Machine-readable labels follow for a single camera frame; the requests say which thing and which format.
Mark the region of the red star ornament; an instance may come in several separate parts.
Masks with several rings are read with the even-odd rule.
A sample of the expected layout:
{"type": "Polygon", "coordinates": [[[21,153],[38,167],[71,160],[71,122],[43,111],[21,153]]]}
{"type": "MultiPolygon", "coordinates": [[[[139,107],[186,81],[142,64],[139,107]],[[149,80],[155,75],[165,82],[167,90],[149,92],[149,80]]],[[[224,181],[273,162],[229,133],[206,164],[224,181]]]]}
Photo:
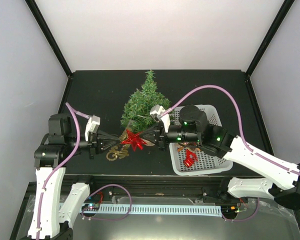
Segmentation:
{"type": "Polygon", "coordinates": [[[131,145],[132,150],[135,152],[137,148],[142,150],[147,144],[141,137],[140,132],[134,133],[130,130],[126,130],[127,138],[121,142],[122,145],[131,145]]]}

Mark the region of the gold merry christmas sign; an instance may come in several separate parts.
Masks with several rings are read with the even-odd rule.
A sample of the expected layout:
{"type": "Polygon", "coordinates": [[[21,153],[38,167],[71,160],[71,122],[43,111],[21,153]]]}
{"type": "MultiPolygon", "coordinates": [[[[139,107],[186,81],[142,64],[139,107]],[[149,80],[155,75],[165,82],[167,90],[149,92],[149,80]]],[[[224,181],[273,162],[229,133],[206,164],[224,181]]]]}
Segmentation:
{"type": "Polygon", "coordinates": [[[129,156],[130,144],[117,144],[110,148],[106,154],[108,161],[115,161],[117,159],[123,159],[129,156]]]}

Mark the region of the small green christmas tree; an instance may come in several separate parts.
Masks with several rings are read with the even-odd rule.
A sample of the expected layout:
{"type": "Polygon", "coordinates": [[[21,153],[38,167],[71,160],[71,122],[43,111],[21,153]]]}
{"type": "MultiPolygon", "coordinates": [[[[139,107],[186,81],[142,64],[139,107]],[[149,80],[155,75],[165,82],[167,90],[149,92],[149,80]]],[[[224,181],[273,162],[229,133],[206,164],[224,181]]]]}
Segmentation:
{"type": "Polygon", "coordinates": [[[148,70],[145,73],[145,82],[140,89],[137,88],[130,95],[128,101],[124,104],[120,120],[121,126],[124,128],[129,120],[134,120],[134,133],[143,132],[156,123],[150,116],[152,107],[160,105],[164,109],[168,109],[171,106],[171,101],[158,91],[155,72],[148,70]]]}

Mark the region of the white perforated plastic basket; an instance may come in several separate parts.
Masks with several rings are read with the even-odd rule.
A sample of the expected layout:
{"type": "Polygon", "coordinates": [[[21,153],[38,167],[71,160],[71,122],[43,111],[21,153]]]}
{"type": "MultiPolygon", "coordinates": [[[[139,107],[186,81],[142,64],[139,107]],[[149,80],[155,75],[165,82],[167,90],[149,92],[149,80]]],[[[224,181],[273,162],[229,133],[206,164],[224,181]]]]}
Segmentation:
{"type": "MultiPolygon", "coordinates": [[[[210,124],[221,126],[222,123],[219,118],[216,108],[212,105],[195,105],[199,110],[206,113],[208,122],[210,124]]],[[[176,107],[171,113],[170,117],[174,118],[174,122],[180,125],[179,113],[184,106],[176,107]]],[[[184,164],[184,160],[187,156],[187,151],[177,143],[171,143],[169,145],[170,157],[172,162],[173,171],[179,176],[203,176],[218,174],[221,172],[229,171],[233,167],[233,162],[224,158],[218,158],[216,156],[209,156],[203,151],[196,150],[194,153],[197,156],[195,161],[190,167],[184,164]]]]}

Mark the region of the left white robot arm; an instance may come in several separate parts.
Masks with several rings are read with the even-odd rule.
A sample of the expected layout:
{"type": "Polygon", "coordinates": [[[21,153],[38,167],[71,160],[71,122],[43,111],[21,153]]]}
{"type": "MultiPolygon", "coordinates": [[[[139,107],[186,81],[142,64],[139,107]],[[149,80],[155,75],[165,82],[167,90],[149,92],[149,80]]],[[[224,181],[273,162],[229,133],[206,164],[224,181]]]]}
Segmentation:
{"type": "Polygon", "coordinates": [[[84,135],[72,136],[71,117],[65,113],[52,115],[48,133],[34,152],[36,194],[31,225],[26,235],[29,240],[70,240],[73,226],[84,201],[98,192],[90,179],[77,179],[72,184],[65,202],[60,205],[62,182],[66,173],[65,160],[77,151],[87,151],[92,159],[96,154],[119,143],[118,136],[99,130],[100,118],[93,115],[84,135]]]}

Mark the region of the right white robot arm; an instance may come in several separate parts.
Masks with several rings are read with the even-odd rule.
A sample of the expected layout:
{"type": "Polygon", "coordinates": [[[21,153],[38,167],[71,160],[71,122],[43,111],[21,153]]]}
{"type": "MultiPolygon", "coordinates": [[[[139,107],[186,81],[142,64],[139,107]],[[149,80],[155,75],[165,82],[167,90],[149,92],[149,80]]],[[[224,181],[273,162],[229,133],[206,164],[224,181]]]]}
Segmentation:
{"type": "Polygon", "coordinates": [[[249,146],[242,137],[209,123],[206,113],[195,105],[181,108],[178,124],[171,124],[167,115],[159,117],[163,110],[160,105],[151,109],[150,114],[157,123],[141,133],[142,139],[163,150],[172,143],[186,144],[206,155],[240,164],[261,176],[226,180],[226,184],[217,189],[220,200],[264,198],[287,209],[300,210],[300,163],[291,163],[249,146]]]}

